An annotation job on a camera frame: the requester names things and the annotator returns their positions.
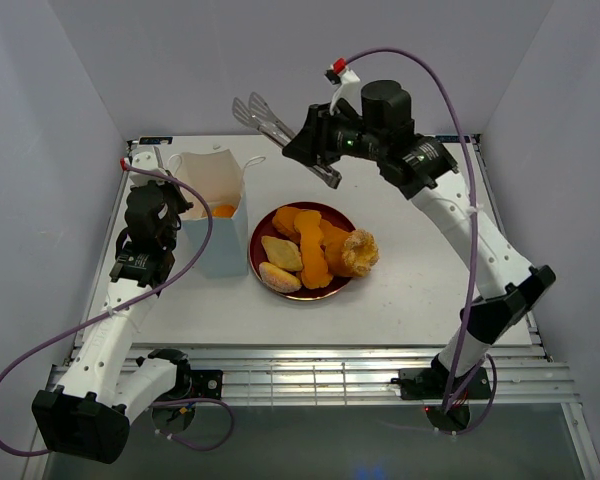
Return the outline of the aluminium rail frame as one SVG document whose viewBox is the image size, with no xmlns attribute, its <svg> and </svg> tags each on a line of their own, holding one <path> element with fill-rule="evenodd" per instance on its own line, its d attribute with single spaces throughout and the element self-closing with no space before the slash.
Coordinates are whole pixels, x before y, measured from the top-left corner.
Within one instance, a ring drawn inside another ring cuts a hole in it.
<svg viewBox="0 0 600 480">
<path fill-rule="evenodd" d="M 433 348 L 188 348 L 196 369 L 223 373 L 222 399 L 232 406 L 397 405 L 392 384 L 403 368 L 429 365 Z M 576 403 L 579 394 L 565 363 L 539 345 L 495 347 L 500 404 Z"/>
</svg>

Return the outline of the orange round bread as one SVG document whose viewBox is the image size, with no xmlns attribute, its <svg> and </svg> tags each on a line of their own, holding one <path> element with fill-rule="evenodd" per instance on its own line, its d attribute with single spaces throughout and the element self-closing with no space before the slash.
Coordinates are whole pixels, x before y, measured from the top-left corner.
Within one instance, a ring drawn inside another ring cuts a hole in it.
<svg viewBox="0 0 600 480">
<path fill-rule="evenodd" d="M 272 219 L 273 227 L 282 235 L 296 241 L 298 232 L 294 227 L 296 216 L 301 212 L 301 209 L 293 206 L 282 206 L 276 210 Z"/>
</svg>

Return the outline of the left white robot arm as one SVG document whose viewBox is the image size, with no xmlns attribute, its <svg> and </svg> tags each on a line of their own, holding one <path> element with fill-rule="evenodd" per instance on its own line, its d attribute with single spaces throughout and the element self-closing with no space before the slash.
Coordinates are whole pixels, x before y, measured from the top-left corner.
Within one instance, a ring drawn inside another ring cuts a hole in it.
<svg viewBox="0 0 600 480">
<path fill-rule="evenodd" d="M 146 405 L 162 393 L 177 400 L 190 392 L 190 372 L 165 359 L 119 379 L 133 336 L 173 268 L 179 216 L 190 206 L 172 183 L 150 180 L 130 190 L 124 214 L 128 238 L 110 272 L 106 317 L 90 327 L 55 389 L 39 391 L 32 403 L 49 450 L 111 464 Z"/>
</svg>

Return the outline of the pale leaf bread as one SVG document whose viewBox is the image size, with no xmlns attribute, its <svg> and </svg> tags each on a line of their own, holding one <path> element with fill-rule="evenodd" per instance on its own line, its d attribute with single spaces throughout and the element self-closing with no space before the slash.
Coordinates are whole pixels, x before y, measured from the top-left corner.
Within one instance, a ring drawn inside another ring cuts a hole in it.
<svg viewBox="0 0 600 480">
<path fill-rule="evenodd" d="M 262 236 L 261 244 L 269 263 L 290 272 L 299 272 L 303 269 L 300 250 L 292 241 Z"/>
</svg>

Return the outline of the light blue paper bag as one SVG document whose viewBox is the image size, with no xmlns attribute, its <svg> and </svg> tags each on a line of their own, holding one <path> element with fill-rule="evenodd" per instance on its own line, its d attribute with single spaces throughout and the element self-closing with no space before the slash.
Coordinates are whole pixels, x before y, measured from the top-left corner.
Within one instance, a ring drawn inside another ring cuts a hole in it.
<svg viewBox="0 0 600 480">
<path fill-rule="evenodd" d="M 208 279 L 243 276 L 247 273 L 248 216 L 245 170 L 264 161 L 256 156 L 239 165 L 229 149 L 213 153 L 182 152 L 169 158 L 175 177 L 196 190 L 210 211 L 222 204 L 237 207 L 232 218 L 213 217 L 210 240 L 196 262 Z"/>
</svg>

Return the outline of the large glazed ring bread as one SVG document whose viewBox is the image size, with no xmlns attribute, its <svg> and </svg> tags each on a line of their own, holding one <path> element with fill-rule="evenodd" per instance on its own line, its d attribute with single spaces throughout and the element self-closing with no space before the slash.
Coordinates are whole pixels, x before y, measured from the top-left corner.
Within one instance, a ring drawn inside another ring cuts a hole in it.
<svg viewBox="0 0 600 480">
<path fill-rule="evenodd" d="M 215 218 L 232 218 L 236 211 L 236 206 L 232 204 L 222 204 L 212 210 L 212 216 Z"/>
</svg>

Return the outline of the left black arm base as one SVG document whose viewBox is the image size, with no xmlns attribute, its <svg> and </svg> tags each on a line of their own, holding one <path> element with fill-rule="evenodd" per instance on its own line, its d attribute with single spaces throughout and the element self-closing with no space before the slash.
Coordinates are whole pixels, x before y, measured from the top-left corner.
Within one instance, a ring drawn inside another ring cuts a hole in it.
<svg viewBox="0 0 600 480">
<path fill-rule="evenodd" d="M 221 370 L 192 370 L 184 373 L 176 386 L 162 394 L 157 401 L 186 400 L 187 398 L 209 398 L 220 400 L 223 382 Z M 168 433 L 181 433 L 193 422 L 196 405 L 191 402 L 153 408 L 151 418 L 155 426 Z"/>
</svg>

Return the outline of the sugared oval bread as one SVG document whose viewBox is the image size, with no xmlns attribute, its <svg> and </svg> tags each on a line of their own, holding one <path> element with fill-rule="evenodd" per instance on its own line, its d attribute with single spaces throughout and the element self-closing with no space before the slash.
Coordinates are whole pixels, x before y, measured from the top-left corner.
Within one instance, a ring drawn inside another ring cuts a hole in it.
<svg viewBox="0 0 600 480">
<path fill-rule="evenodd" d="M 262 282 L 278 293 L 294 293 L 302 288 L 300 279 L 272 263 L 262 262 L 258 271 Z"/>
</svg>

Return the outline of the orange bone-shaped bread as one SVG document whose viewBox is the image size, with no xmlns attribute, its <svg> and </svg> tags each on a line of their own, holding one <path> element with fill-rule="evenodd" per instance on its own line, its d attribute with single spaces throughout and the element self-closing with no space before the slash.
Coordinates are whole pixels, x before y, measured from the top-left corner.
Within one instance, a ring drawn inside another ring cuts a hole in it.
<svg viewBox="0 0 600 480">
<path fill-rule="evenodd" d="M 321 214 L 315 210 L 301 211 L 294 219 L 294 228 L 300 234 L 301 280 L 308 289 L 325 288 L 333 279 L 322 250 L 321 220 Z"/>
</svg>

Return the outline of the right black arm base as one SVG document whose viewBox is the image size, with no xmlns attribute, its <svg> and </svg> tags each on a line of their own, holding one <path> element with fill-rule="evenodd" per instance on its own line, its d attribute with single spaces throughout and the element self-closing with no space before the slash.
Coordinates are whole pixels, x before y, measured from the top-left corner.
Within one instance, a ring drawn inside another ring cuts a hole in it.
<svg viewBox="0 0 600 480">
<path fill-rule="evenodd" d="M 485 400 L 490 406 L 495 397 L 495 384 L 484 367 L 454 380 L 449 392 L 446 392 L 446 383 L 446 376 L 433 367 L 400 369 L 390 380 L 402 400 L 424 402 L 426 417 L 434 429 L 458 435 L 470 427 L 470 402 Z"/>
</svg>

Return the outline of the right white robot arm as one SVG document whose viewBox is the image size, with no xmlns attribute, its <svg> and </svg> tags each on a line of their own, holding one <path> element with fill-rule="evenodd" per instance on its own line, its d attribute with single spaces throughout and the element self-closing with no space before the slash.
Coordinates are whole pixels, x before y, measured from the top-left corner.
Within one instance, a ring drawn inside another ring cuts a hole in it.
<svg viewBox="0 0 600 480">
<path fill-rule="evenodd" d="M 556 280 L 549 266 L 518 253 L 474 203 L 474 194 L 449 151 L 415 131 L 412 99 L 393 80 L 361 89 L 356 111 L 346 100 L 309 107 L 301 130 L 283 148 L 285 157 L 319 172 L 336 187 L 333 164 L 344 156 L 372 161 L 380 175 L 439 230 L 469 271 L 469 304 L 461 325 L 415 386 L 433 385 L 454 397 L 491 346 L 523 319 Z"/>
</svg>

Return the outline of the metal tongs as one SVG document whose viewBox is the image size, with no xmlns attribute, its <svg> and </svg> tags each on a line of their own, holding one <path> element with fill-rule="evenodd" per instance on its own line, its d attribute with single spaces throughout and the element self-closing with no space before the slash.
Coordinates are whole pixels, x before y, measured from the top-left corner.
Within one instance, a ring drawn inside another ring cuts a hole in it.
<svg viewBox="0 0 600 480">
<path fill-rule="evenodd" d="M 280 148 L 287 146 L 295 137 L 295 132 L 256 92 L 249 95 L 247 102 L 235 97 L 232 101 L 232 115 L 242 126 L 257 131 Z"/>
</svg>

